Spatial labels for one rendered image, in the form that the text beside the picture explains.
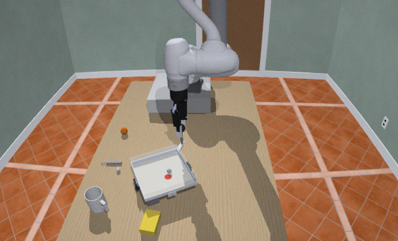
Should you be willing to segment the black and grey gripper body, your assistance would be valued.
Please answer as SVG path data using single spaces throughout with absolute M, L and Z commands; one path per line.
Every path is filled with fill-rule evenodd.
M 180 110 L 180 104 L 183 103 L 185 99 L 188 97 L 188 90 L 182 91 L 172 91 L 170 90 L 170 98 L 174 101 L 174 105 L 176 104 L 176 109 Z M 174 106 L 173 105 L 173 106 Z

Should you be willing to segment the grey mug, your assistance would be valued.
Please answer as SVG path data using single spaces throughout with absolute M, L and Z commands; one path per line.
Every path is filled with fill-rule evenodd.
M 94 213 L 101 213 L 104 210 L 107 212 L 109 210 L 108 206 L 106 205 L 107 204 L 106 198 L 105 198 L 101 188 L 99 188 L 99 187 L 88 188 L 84 193 L 84 197 L 85 197 L 91 211 L 93 211 Z M 94 200 L 94 201 L 92 201 L 92 200 Z

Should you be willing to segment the yellow rectangular block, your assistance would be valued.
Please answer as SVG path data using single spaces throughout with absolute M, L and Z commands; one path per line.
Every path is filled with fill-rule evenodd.
M 161 216 L 160 211 L 146 209 L 139 228 L 140 233 L 155 236 Z

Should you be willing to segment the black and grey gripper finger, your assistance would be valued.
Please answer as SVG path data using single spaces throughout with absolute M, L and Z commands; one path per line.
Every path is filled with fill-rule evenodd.
M 173 110 L 171 110 L 173 125 L 176 127 L 176 136 L 182 138 L 182 126 L 181 126 L 181 112 L 183 103 L 180 104 L 180 110 L 176 109 L 176 104 Z
M 182 112 L 181 112 L 181 123 L 185 126 L 184 132 L 186 132 L 186 118 L 187 116 L 187 99 L 183 101 L 183 107 L 182 107 Z

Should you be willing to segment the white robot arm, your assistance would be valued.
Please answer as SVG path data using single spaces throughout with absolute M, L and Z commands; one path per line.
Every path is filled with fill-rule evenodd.
M 209 17 L 193 0 L 177 1 L 206 33 L 206 42 L 200 49 L 184 38 L 167 42 L 164 50 L 167 84 L 172 91 L 187 89 L 188 93 L 199 94 L 201 77 L 227 77 L 239 68 L 239 57 L 227 44 L 227 0 L 208 0 Z

